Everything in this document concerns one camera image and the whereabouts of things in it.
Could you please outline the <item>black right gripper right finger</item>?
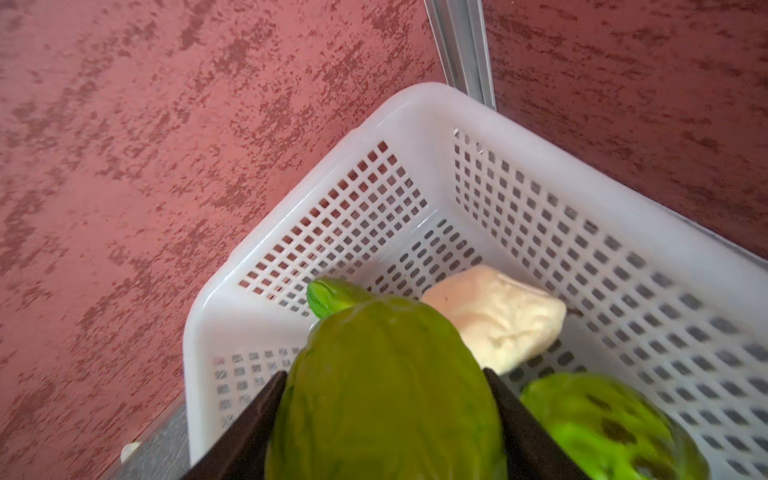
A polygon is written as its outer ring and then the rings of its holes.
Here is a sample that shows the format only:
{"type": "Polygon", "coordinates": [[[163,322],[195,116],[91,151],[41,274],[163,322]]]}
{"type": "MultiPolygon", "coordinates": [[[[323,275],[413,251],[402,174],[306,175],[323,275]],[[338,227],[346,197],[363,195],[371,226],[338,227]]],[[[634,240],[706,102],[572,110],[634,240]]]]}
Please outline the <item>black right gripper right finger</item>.
{"type": "Polygon", "coordinates": [[[589,476],[560,448],[491,369],[483,373],[501,419],[508,479],[556,480],[589,476]]]}

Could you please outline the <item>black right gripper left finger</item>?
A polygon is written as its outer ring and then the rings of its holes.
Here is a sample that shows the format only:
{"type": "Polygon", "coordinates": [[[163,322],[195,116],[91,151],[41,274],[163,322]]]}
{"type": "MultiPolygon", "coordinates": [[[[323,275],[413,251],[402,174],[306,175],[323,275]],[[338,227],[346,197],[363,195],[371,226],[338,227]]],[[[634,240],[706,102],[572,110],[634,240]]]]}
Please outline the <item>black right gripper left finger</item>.
{"type": "Polygon", "coordinates": [[[263,479],[268,441],[288,374],[277,372],[183,480],[263,479]]]}

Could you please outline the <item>green spotted custard apple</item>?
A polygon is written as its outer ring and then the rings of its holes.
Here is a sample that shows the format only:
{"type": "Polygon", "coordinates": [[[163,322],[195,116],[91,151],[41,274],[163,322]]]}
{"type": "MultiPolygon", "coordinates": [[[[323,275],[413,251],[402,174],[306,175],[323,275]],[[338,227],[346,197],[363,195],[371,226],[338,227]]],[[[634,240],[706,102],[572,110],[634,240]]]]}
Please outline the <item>green spotted custard apple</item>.
{"type": "Polygon", "coordinates": [[[709,479],[690,434],[636,389],[606,375],[561,372],[520,401],[592,479],[709,479]]]}

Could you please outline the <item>pale yellow fruit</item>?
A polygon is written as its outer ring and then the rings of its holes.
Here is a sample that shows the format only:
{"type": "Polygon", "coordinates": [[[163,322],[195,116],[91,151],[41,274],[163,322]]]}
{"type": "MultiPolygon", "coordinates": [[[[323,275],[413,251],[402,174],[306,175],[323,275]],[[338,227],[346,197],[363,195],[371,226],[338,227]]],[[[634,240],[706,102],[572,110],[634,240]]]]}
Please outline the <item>pale yellow fruit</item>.
{"type": "Polygon", "coordinates": [[[438,282],[421,301],[457,328],[481,367],[498,375],[549,348],[567,315],[562,300],[487,265],[438,282]]]}

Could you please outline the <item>small green kiwi half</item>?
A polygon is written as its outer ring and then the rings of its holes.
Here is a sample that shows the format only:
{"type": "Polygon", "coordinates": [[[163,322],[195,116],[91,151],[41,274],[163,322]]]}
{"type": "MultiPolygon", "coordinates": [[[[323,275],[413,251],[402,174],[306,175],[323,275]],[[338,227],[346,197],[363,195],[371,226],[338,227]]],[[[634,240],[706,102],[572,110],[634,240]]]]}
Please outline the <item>small green kiwi half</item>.
{"type": "Polygon", "coordinates": [[[376,296],[322,307],[269,440],[269,479],[504,479],[489,383],[449,320],[376,296]]]}

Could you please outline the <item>yellow green mango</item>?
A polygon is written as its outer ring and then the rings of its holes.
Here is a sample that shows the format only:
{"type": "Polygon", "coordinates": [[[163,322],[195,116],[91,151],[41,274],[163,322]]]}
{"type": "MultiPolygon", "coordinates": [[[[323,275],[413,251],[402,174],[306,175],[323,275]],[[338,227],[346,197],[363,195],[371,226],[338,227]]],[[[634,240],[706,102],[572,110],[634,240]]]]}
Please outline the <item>yellow green mango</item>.
{"type": "Polygon", "coordinates": [[[374,295],[348,280],[321,277],[312,280],[307,288],[307,303],[312,313],[323,319],[332,314],[370,300],[374,295]]]}

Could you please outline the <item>white perforated plastic basket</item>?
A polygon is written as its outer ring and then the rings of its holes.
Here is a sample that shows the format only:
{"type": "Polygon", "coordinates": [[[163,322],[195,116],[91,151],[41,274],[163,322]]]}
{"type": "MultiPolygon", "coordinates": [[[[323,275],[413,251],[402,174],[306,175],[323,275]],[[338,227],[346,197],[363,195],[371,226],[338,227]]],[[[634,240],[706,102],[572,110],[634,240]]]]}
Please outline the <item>white perforated plastic basket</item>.
{"type": "Polygon", "coordinates": [[[190,460],[305,344],[313,278],[418,298],[477,264],[572,309],[509,388],[602,372],[681,424],[713,478],[766,477],[766,261],[439,83],[348,133],[198,294],[183,336],[190,460]]]}

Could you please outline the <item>aluminium corner post right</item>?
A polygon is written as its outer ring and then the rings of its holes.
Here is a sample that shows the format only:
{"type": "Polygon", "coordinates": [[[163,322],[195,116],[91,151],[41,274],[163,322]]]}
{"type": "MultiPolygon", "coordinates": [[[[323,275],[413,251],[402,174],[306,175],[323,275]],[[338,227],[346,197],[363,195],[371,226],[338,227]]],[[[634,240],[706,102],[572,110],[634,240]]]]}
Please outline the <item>aluminium corner post right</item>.
{"type": "Polygon", "coordinates": [[[425,0],[447,83],[496,110],[481,0],[425,0]]]}

